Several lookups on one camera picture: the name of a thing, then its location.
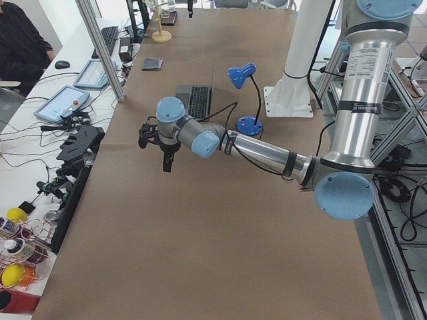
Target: keyboard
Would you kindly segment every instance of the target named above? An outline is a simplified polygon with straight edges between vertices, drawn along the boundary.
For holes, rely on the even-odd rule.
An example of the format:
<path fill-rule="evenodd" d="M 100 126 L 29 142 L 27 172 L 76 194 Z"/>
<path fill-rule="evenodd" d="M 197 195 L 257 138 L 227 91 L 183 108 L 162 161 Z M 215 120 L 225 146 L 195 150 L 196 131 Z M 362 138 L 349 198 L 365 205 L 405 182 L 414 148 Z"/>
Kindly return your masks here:
<path fill-rule="evenodd" d="M 209 115 L 209 87 L 192 87 L 188 104 L 188 114 L 202 120 Z"/>
<path fill-rule="evenodd" d="M 119 35 L 119 27 L 105 27 L 101 30 L 102 37 L 104 38 L 105 44 L 107 45 L 109 55 L 113 53 L 115 41 Z M 93 50 L 92 59 L 99 58 L 99 55 L 96 53 L 96 49 Z"/>

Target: black mouse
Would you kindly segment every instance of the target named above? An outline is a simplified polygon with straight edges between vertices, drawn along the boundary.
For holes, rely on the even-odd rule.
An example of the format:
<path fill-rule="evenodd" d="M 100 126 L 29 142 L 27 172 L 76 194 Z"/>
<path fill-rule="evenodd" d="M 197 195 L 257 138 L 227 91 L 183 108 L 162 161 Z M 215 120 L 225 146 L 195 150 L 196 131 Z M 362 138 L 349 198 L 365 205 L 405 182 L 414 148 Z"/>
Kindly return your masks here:
<path fill-rule="evenodd" d="M 69 68 L 69 62 L 65 61 L 65 60 L 58 60 L 55 63 L 55 68 L 56 69 L 65 69 L 65 68 Z"/>

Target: wooden base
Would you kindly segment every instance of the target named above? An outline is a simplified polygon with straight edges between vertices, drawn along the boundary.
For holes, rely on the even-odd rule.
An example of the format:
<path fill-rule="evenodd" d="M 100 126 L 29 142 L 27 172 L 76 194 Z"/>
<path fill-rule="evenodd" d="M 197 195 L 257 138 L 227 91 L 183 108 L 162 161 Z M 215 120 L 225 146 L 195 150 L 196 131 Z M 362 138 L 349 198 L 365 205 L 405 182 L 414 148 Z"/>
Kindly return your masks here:
<path fill-rule="evenodd" d="M 169 41 L 170 39 L 172 39 L 172 35 L 169 31 L 163 30 L 161 32 L 161 35 L 160 35 L 159 31 L 156 31 L 155 33 L 153 33 L 151 35 L 151 38 L 156 42 L 166 42 L 166 41 Z"/>

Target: black shirt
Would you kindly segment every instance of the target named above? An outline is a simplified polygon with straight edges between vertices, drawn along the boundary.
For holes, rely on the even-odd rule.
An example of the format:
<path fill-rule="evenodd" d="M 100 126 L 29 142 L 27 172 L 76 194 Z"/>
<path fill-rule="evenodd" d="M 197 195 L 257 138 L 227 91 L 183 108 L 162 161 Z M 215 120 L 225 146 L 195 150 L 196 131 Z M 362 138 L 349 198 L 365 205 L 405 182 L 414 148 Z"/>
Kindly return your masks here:
<path fill-rule="evenodd" d="M 50 60 L 52 46 L 13 3 L 5 2 L 0 13 L 0 78 L 10 81 L 39 79 Z"/>

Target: white desk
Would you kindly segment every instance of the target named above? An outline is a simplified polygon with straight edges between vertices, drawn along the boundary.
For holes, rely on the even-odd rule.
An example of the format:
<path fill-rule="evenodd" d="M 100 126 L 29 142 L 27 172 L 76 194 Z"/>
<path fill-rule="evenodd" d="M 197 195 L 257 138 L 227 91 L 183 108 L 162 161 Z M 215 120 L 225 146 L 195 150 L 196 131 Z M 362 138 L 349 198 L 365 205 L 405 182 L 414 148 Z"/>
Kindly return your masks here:
<path fill-rule="evenodd" d="M 118 25 L 119 29 L 121 29 L 122 27 L 121 23 L 106 19 L 100 19 L 98 21 L 98 24 L 100 28 L 108 27 L 111 25 Z M 112 59 L 116 61 L 117 66 L 121 66 L 121 62 L 118 55 L 118 46 L 119 41 L 117 41 L 116 43 Z M 52 64 L 50 64 L 49 68 L 46 70 L 45 74 L 42 77 L 59 73 L 80 72 L 84 65 L 87 63 L 87 60 L 91 58 L 92 52 L 93 45 L 91 39 L 89 38 L 89 34 L 87 33 L 85 25 L 82 23 L 75 30 L 73 35 L 70 36 L 68 42 L 58 53 L 57 57 L 52 62 Z M 71 64 L 70 68 L 56 70 L 54 64 L 58 60 L 69 61 Z M 28 98 L 50 98 L 64 85 L 72 85 L 76 77 L 77 75 L 60 75 L 57 77 L 50 77 L 48 79 L 41 80 L 30 92 Z M 91 98 L 89 98 L 89 101 L 94 100 L 99 94 L 99 91 L 89 92 L 91 94 Z M 32 159 L 42 159 L 49 167 L 58 167 L 61 165 L 62 161 L 56 160 L 56 156 L 58 156 L 60 152 L 59 146 L 62 144 L 63 140 L 66 139 L 66 137 L 68 137 L 69 134 L 72 132 L 64 133 L 60 137 L 56 137 L 50 134 L 50 132 L 44 133 L 42 145 L 49 145 L 45 147 L 41 147 L 39 145 L 39 126 L 43 123 L 39 122 L 39 120 L 35 118 L 33 112 L 44 102 L 45 101 L 43 99 L 30 99 L 28 101 L 25 101 L 9 122 L 10 125 L 14 126 L 14 128 L 18 130 L 28 128 L 31 125 L 33 125 L 34 129 L 14 133 L 15 130 L 8 125 L 0 135 L 0 153 L 3 153 L 3 156 L 8 162 L 10 162 L 10 164 L 20 165 L 21 163 Z M 102 127 L 104 131 L 107 131 L 109 119 L 113 115 L 115 104 L 115 95 L 111 90 L 111 87 L 108 87 L 101 94 L 101 96 L 99 96 L 92 104 L 93 110 L 89 113 L 91 115 L 92 124 L 96 127 Z M 56 131 L 56 134 L 58 135 L 62 132 L 63 131 Z M 17 156 L 4 154 L 31 153 L 38 155 L 47 151 L 52 152 L 41 156 Z M 48 178 L 45 164 L 42 161 L 33 161 L 21 167 L 12 168 L 8 164 L 6 164 L 3 159 L 0 159 L 0 177 L 0 216 L 2 217 L 6 217 L 6 213 L 8 212 L 8 210 L 10 210 L 10 208 L 19 206 L 23 201 L 31 202 L 32 200 L 34 200 L 34 198 L 37 196 L 38 191 L 36 182 L 46 182 Z M 50 180 L 53 177 L 56 177 L 56 173 L 54 170 L 49 172 Z M 37 198 L 37 200 L 34 202 L 36 209 L 29 216 L 29 219 L 43 219 L 44 214 L 49 210 L 49 204 L 51 202 L 51 199 L 51 195 L 41 195 L 39 198 Z M 50 254 L 50 259 L 46 259 L 44 262 L 38 264 L 36 268 L 36 274 L 42 276 L 43 280 L 31 284 L 28 290 L 29 293 L 33 293 L 36 295 L 42 294 L 54 262 L 55 255 Z M 0 320 L 28 320 L 30 318 L 31 316 L 27 315 L 12 315 L 0 313 Z"/>

